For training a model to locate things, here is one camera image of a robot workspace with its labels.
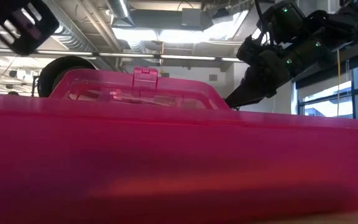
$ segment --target ceiling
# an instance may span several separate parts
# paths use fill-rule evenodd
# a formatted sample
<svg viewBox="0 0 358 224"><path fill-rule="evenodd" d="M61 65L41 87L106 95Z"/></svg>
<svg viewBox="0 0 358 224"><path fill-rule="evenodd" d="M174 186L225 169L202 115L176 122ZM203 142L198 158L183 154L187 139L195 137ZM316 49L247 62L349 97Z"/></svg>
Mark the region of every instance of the ceiling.
<svg viewBox="0 0 358 224"><path fill-rule="evenodd" d="M92 23L89 17L86 16L83 8L81 8L77 1L75 0L44 0L46 3L53 4L54 8L51 10L55 13L54 10L58 9L62 14L64 14L70 24L68 27L70 30L77 30L77 34L80 34L85 42L89 43L92 51L99 52L116 52L111 47L111 44L106 41L105 38L95 27L95 24ZM108 10L106 0L89 0L93 6L97 9L98 14L102 17L104 23L110 26L111 17L106 14ZM147 9L147 10L167 10L167 11L181 11L185 8L196 8L204 10L215 9L226 6L241 6L242 9L251 9L249 15L246 17L245 22L243 22L241 28L236 32L235 37L229 42L236 41L237 43L207 43L200 42L197 44L172 44L164 43L163 53L170 55L194 55L194 56L212 56L212 57L233 57L235 56L236 49L240 46L246 36L252 34L256 30L256 26L246 23L250 20L251 23L255 23L255 9L251 8L253 0L192 0L191 2L187 1L164 1L164 0L128 0L128 3L131 7L131 10L136 9ZM97 18L92 15L93 19L97 21L98 26L101 27L101 23L98 22ZM125 40L118 40L118 45L122 48L124 52L131 52L127 42ZM147 50L152 52L162 53L162 45L155 45L151 41L145 41L145 46ZM6 48L6 46L0 41L0 48ZM58 40L56 36L51 36L47 39L40 47L40 50L73 50L69 49L66 45L63 45L61 41ZM27 73L37 74L44 66L50 63L54 58L48 56L38 57L32 55L32 57L13 57L12 54L0 54L0 91L7 93L12 91L12 89L6 88L5 83L13 83L14 91L17 91L21 95L30 95L31 94L31 81L23 81L17 78L11 78L9 75L10 69L20 69L25 70ZM111 67L117 67L119 65L121 70L124 70L126 65L137 64L139 60L123 60L121 64L116 62L115 58L104 58L103 59ZM163 66L179 66L179 67L220 67L227 68L230 65L230 62L205 62L205 61L191 61L191 60L164 60ZM5 73L5 68L10 65L9 70Z"/></svg>

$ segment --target tire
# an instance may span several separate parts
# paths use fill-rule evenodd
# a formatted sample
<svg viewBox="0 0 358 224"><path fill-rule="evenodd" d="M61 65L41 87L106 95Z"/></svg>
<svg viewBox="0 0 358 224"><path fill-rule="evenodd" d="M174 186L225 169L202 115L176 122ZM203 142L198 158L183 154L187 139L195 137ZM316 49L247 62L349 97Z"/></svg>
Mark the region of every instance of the tire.
<svg viewBox="0 0 358 224"><path fill-rule="evenodd" d="M79 68L96 69L92 63L77 56L65 56L50 62L39 76L38 95L48 97L68 71Z"/></svg>

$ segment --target pipe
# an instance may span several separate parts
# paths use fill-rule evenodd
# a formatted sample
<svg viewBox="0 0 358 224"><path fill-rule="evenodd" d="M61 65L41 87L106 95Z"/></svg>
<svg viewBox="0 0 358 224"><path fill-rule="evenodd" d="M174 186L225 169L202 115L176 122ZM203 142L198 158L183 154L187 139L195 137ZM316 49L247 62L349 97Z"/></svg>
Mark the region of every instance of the pipe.
<svg viewBox="0 0 358 224"><path fill-rule="evenodd" d="M102 35L103 39L107 42L107 44L115 51L119 51L117 46L114 44L114 42L106 35L106 33L100 28L99 24L96 22L96 20L93 18L92 14L89 12L89 10L85 7L83 2L81 0L75 0L77 5L82 9L82 11L85 13L87 18L91 21L91 23L94 25L96 30Z"/></svg>
<svg viewBox="0 0 358 224"><path fill-rule="evenodd" d="M135 26L131 15L129 15L129 8L126 0L106 0L106 2L115 18L121 19L130 26Z"/></svg>
<svg viewBox="0 0 358 224"><path fill-rule="evenodd" d="M17 83L17 82L0 82L0 85L20 85L20 86L29 86L31 85L32 83Z"/></svg>
<svg viewBox="0 0 358 224"><path fill-rule="evenodd" d="M97 52L97 48L86 38L75 23L66 15L66 13L55 3L54 0L44 0L44 3L53 12L55 17L60 22L61 29L54 35L65 35L61 37L54 37L65 47L72 51L80 52ZM98 57L92 63L103 70L117 70L112 67L105 59Z"/></svg>
<svg viewBox="0 0 358 224"><path fill-rule="evenodd" d="M118 51L122 52L122 47L117 39L117 37L114 35L112 29L110 26L107 26L104 19L100 16L98 10L95 8L92 2L89 0L82 0L85 2L85 4L88 5L89 11L93 13L93 15L96 17L96 19L99 21L99 24L101 27L106 31L107 35L110 37L110 39L114 42L114 45L117 46Z"/></svg>
<svg viewBox="0 0 358 224"><path fill-rule="evenodd" d="M0 48L0 54L15 55L11 49ZM189 56L189 55L166 55L166 54L129 54L129 53L112 53L112 52L74 52L59 50L37 50L29 57L37 55L54 55L54 56L78 56L78 57L116 57L116 58L156 58L156 59L175 59L175 60L199 60L210 62L234 62L243 63L237 58L229 57L209 57L209 56Z"/></svg>
<svg viewBox="0 0 358 224"><path fill-rule="evenodd" d="M0 30L0 34L8 34L8 32L4 31L4 30ZM70 37L70 35L66 35L66 34L52 34L51 37Z"/></svg>
<svg viewBox="0 0 358 224"><path fill-rule="evenodd" d="M144 45L144 42L141 40L135 40L135 41L127 41L129 47L134 53L137 54L144 54L146 53L146 46Z"/></svg>
<svg viewBox="0 0 358 224"><path fill-rule="evenodd" d="M165 50L188 50L193 51L193 49L185 49L185 48L176 48L176 47L165 47Z"/></svg>

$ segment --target ceiling duct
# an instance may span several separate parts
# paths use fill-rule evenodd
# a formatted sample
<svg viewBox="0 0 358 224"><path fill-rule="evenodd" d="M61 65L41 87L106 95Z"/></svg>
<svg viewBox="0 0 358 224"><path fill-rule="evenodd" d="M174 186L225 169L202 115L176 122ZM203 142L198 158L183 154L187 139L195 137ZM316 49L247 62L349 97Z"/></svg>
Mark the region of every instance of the ceiling duct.
<svg viewBox="0 0 358 224"><path fill-rule="evenodd" d="M56 34L64 34L56 36L54 39L58 40L69 50L79 52L97 52L91 42L84 36L84 34L77 28L73 21L60 9L54 0L44 0L45 4L53 12L60 23L60 27L56 30ZM103 58L96 57L92 63L99 69L114 70Z"/></svg>
<svg viewBox="0 0 358 224"><path fill-rule="evenodd" d="M142 29L183 29L205 30L213 25L206 12L199 9L183 9L182 11L133 10L131 19L137 28ZM126 28L128 25L120 20L113 22L115 28Z"/></svg>
<svg viewBox="0 0 358 224"><path fill-rule="evenodd" d="M154 54L156 51L153 50L147 50L146 46L144 44L144 41L141 40L129 40L128 41L129 48L137 54ZM160 60L156 58L150 58L150 59L140 59L141 61L146 62L140 62L139 60L136 60L139 65L141 66L158 66L160 65Z"/></svg>
<svg viewBox="0 0 358 224"><path fill-rule="evenodd" d="M126 0L106 0L106 2L115 18L120 19L126 26L135 26Z"/></svg>

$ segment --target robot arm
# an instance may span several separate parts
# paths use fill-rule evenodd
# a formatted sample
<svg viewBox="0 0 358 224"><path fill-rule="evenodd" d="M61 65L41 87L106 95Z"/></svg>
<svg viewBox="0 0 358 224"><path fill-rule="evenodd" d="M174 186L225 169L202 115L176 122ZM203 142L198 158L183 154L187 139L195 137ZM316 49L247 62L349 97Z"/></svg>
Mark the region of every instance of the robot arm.
<svg viewBox="0 0 358 224"><path fill-rule="evenodd" d="M226 98L230 107L244 106L272 97L276 89L316 63L334 64L332 52L358 38L358 1L346 2L335 14L315 11L308 17L286 0L268 9L257 24L269 33L270 44L261 36L246 38L237 58L250 67L239 87Z"/></svg>

